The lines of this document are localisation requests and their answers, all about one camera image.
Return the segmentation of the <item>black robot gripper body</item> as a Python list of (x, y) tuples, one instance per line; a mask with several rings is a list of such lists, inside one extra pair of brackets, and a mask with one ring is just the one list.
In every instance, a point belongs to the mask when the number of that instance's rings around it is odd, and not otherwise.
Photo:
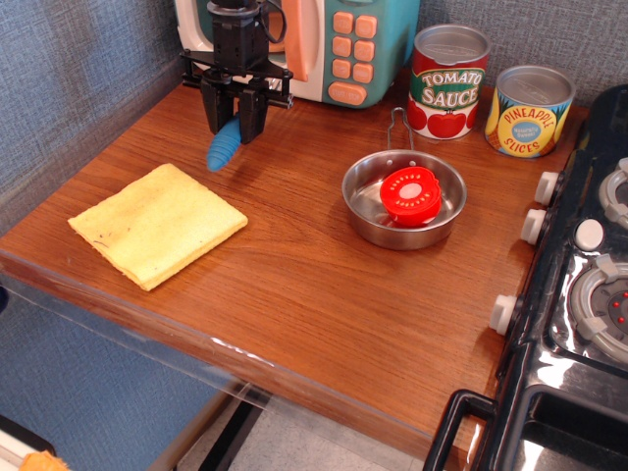
[(220, 84), (233, 84), (236, 77), (250, 77), (249, 83), (236, 82), (234, 86), (256, 89), (270, 105), (291, 108), (289, 82), (293, 73), (269, 59), (270, 45), (284, 39), (287, 26), (282, 25), (280, 35), (274, 37), (267, 9), (210, 9), (208, 14), (212, 21), (213, 49), (186, 48), (183, 59), (216, 72)]

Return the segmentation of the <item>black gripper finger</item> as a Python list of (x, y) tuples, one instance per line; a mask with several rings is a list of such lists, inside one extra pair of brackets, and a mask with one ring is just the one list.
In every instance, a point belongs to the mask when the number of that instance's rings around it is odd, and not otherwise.
[(238, 95), (241, 143), (252, 142), (264, 131), (268, 111), (268, 89), (245, 89)]
[(200, 90), (210, 131), (217, 134), (234, 116), (231, 85), (203, 78)]

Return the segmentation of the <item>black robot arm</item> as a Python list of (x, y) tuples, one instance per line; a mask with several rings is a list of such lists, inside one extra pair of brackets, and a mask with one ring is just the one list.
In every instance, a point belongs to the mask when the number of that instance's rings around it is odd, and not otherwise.
[(202, 94), (212, 133), (238, 118), (241, 142), (251, 142), (265, 128), (270, 106), (290, 108), (293, 73), (269, 59), (270, 45), (285, 38), (270, 32), (272, 1), (210, 1), (211, 52), (185, 49), (183, 83)]

